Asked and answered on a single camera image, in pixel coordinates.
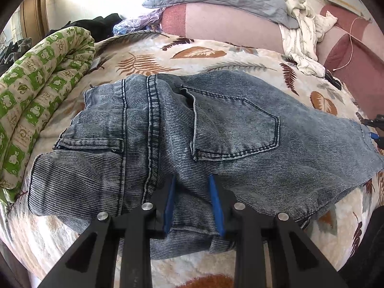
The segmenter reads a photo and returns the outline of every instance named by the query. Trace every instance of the green and white rolled blanket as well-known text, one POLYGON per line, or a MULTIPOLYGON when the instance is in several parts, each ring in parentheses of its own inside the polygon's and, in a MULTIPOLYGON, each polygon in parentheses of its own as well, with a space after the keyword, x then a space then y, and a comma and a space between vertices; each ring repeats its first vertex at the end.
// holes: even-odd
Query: green and white rolled blanket
POLYGON ((41 130, 90 68, 95 44, 79 27, 42 40, 0 77, 0 202, 14 202, 41 130))

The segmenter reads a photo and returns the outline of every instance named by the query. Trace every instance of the silver screw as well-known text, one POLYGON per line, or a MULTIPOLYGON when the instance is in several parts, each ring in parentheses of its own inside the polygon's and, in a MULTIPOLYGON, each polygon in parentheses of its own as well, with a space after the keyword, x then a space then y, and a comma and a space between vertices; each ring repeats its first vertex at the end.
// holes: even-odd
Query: silver screw
POLYGON ((97 215, 97 219, 99 221, 105 221, 106 219, 108 219, 108 212, 100 212, 98 215, 97 215))
POLYGON ((281 221, 287 221, 289 219, 289 216, 288 214, 284 213, 284 212, 280 212, 277 217, 279 218, 279 220, 281 221))
POLYGON ((244 210, 245 209, 245 205, 242 202, 237 202, 237 203, 234 204, 234 208, 236 210, 244 210))
POLYGON ((150 202, 145 202, 141 205, 141 208, 143 210, 151 210, 153 208, 153 204, 151 204, 150 202))

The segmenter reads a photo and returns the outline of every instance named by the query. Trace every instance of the white cord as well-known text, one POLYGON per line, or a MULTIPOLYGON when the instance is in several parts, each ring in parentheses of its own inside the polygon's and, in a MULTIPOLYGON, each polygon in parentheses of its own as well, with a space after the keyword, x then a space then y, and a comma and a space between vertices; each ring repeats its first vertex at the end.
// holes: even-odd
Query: white cord
POLYGON ((341 69, 341 68, 344 68, 344 67, 346 67, 346 66, 351 62, 351 60, 352 60, 352 55, 353 55, 353 43, 352 43, 352 34, 351 34, 351 33, 352 33, 352 27, 353 27, 353 24, 354 24, 355 20, 357 20, 357 19, 359 19, 359 18, 364 19, 363 17, 356 17, 356 18, 353 20, 352 24, 351 24, 351 29, 349 30, 349 40, 351 41, 352 51, 351 51, 351 57, 350 57, 348 63, 346 63, 343 67, 336 68, 336 69, 332 69, 332 71, 336 71, 336 70, 339 70, 339 69, 341 69))

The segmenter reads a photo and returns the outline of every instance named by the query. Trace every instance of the blanket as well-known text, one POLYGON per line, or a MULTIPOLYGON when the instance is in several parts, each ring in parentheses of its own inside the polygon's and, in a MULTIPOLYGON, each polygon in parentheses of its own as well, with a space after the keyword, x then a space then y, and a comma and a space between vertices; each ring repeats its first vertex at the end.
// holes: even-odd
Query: blanket
POLYGON ((297 62, 297 68, 306 75, 320 78, 325 76, 325 68, 317 62, 316 44, 337 22, 329 11, 326 17, 315 14, 306 0, 285 0, 287 13, 297 19, 298 29, 288 29, 279 24, 283 38, 284 53, 297 62))
MULTIPOLYGON (((359 121, 365 117, 344 86, 335 90, 325 79, 306 76, 281 54, 217 41, 193 40, 155 31, 134 32, 95 44, 95 68, 79 80, 41 131, 32 150, 34 158, 50 152, 60 133, 84 108, 84 91, 90 86, 113 83, 130 74, 198 74, 212 70, 241 70, 279 88, 310 108, 359 121)), ((78 234, 55 216, 32 215, 26 205, 28 177, 17 200, 0 207, 0 237, 12 253, 39 278, 76 240, 78 234)), ((364 236, 373 210, 384 204, 384 173, 379 172, 321 217, 314 217, 306 233, 338 270, 354 254, 364 236)), ((152 261, 153 286, 231 287, 236 253, 198 252, 152 261)), ((116 275, 120 273, 118 260, 116 275)))
POLYGON ((0 77, 0 202, 14 202, 33 146, 49 118, 92 64, 89 31, 45 38, 0 77))

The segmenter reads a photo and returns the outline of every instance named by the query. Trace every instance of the blue denim jacket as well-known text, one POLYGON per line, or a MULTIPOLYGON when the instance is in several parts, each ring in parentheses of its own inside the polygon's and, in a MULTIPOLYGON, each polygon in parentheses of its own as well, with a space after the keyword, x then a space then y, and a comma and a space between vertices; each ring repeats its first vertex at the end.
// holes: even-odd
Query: blue denim jacket
POLYGON ((172 228, 151 242, 152 258, 233 247, 215 227, 210 174, 258 212, 299 221, 383 168, 367 127, 242 72, 133 75, 84 96, 53 152, 34 162, 30 210, 81 233, 97 213, 128 212, 176 174, 172 228))

